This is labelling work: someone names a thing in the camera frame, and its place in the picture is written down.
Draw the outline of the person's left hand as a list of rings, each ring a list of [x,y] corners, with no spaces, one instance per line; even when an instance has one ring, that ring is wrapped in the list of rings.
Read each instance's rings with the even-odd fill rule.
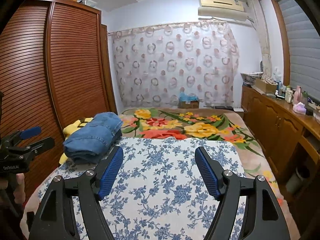
[[[16,174],[17,186],[14,190],[14,197],[16,204],[23,204],[25,202],[25,191],[24,191],[24,174]]]

